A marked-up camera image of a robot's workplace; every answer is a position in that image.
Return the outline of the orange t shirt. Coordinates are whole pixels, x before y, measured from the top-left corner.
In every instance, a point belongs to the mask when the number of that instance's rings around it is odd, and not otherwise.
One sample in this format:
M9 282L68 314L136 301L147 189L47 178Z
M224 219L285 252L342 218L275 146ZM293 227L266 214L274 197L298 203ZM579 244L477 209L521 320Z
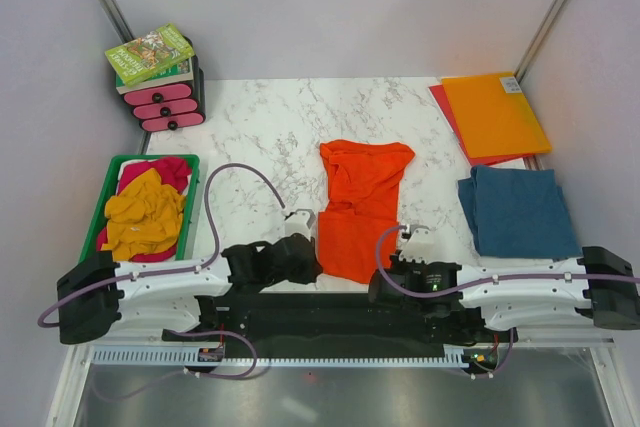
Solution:
M322 143L328 203L318 216L318 260L325 274L367 284L376 244L398 224L400 183L414 151L402 143Z

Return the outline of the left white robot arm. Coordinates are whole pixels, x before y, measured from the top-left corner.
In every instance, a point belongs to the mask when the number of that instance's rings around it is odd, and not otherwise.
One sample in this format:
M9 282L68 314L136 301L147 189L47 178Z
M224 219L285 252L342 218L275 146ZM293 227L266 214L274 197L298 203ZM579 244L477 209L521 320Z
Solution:
M230 270L225 278L201 259L143 266L116 262L108 253L91 256L57 283L60 342L83 344L111 333L208 340L220 327L217 298L283 281L310 284L322 272L314 241L299 233L275 243L234 245L221 256Z

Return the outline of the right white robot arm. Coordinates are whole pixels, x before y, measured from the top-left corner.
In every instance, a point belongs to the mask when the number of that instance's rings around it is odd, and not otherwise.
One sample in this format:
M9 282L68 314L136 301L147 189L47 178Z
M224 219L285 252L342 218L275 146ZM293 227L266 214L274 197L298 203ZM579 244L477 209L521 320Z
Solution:
M571 324L580 318L605 330L639 327L639 279L623 258L602 247L529 268L416 262L401 254L371 277L374 304L458 325L467 339L491 331Z

